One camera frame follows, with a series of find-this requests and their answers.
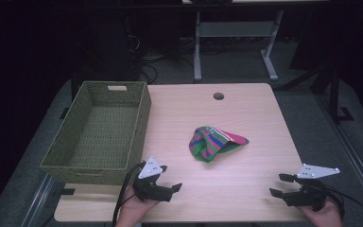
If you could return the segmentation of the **dark computer tower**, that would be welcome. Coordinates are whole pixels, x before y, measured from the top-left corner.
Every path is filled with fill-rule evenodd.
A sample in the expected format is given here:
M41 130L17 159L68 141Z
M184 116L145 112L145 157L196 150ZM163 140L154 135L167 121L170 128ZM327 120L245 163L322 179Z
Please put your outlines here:
M89 23L89 52L101 80L136 81L138 70L128 44L124 20L115 13L99 11Z

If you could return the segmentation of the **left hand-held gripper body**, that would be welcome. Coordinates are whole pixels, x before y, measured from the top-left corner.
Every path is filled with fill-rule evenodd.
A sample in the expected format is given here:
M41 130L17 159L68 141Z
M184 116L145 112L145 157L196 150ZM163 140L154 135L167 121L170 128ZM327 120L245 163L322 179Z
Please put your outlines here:
M162 170L155 157L149 157L132 184L134 194L140 201L171 200L173 195L171 187L156 184L161 174Z

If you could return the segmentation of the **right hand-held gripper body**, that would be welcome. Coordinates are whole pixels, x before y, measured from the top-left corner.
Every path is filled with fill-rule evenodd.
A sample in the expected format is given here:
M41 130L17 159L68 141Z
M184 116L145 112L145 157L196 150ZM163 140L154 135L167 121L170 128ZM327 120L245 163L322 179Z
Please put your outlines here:
M328 189L320 178L340 173L338 167L312 166L303 164L295 176L293 183L298 183L301 188L297 192L284 193L282 200L287 206L310 206L318 212L324 207L325 200L330 198L340 207L340 200L331 189Z

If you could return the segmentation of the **black metal stand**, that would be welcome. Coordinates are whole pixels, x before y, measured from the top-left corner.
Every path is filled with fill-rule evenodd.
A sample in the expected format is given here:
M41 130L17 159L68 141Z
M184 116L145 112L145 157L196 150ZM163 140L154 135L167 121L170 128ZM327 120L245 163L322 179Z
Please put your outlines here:
M310 91L315 95L321 95L326 90L329 90L328 113L332 119L339 123L341 121L353 121L354 118L346 107L338 105L339 97L339 74L335 66L330 63L322 63L314 69L304 73L303 75L291 80L285 84L286 90L289 90L296 85L315 77L314 82L310 86Z

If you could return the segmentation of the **person's left hand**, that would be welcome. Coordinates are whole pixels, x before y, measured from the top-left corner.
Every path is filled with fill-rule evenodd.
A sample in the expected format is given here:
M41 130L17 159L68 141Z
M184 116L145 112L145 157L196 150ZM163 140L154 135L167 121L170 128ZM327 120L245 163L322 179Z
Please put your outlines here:
M135 227L146 213L157 204L159 204L158 201L140 201L134 196L133 189L129 187L125 192L123 204L120 207L114 227Z

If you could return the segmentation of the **grey metal desk frame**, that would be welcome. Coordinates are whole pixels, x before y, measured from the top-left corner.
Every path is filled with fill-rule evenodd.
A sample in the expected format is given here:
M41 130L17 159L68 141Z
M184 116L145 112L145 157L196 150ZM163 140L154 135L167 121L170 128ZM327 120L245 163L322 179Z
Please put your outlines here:
M200 12L196 13L195 51L194 51L194 81L201 81L200 40L202 38L268 38L268 46L261 50L261 57L271 81L277 81L276 70L270 58L283 10L276 13L273 21L260 22L202 22Z

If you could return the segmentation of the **striped knitted pet sweater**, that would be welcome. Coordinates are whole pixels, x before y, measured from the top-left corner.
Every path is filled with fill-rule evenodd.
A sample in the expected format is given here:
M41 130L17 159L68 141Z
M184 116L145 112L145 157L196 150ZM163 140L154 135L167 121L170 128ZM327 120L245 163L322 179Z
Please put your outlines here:
M246 146L249 142L246 137L203 126L195 129L189 150L197 160L210 163L218 154Z

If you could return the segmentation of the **aluminium floor rail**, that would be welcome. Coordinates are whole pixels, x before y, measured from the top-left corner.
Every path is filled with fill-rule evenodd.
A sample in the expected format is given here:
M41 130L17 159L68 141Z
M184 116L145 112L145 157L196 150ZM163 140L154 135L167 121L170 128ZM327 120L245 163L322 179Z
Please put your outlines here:
M43 175L43 179L33 196L30 206L26 211L26 215L22 221L21 227L34 227L36 225L54 183L55 180L51 175Z
M326 102L324 97L315 96L315 99L329 122L329 125L337 135L340 144L345 150L348 162L363 187L363 162L341 126L342 122L354 122L353 116L346 107L338 107L337 116L333 116L329 110L329 104Z

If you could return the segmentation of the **green woven basket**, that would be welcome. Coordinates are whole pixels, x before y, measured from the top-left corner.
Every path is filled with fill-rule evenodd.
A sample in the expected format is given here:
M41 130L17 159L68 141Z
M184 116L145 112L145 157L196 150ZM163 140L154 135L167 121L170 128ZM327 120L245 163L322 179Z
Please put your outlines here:
M41 162L65 183L120 185L140 163L151 98L142 81L85 81Z

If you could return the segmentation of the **person's right hand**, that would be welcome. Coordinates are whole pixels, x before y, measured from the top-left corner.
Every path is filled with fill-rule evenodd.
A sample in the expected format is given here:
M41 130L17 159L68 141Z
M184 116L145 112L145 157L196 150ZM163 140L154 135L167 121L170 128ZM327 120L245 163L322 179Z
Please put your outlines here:
M343 227L339 208L330 198L325 200L324 207L318 212L313 211L310 206L298 206L297 209L316 227Z

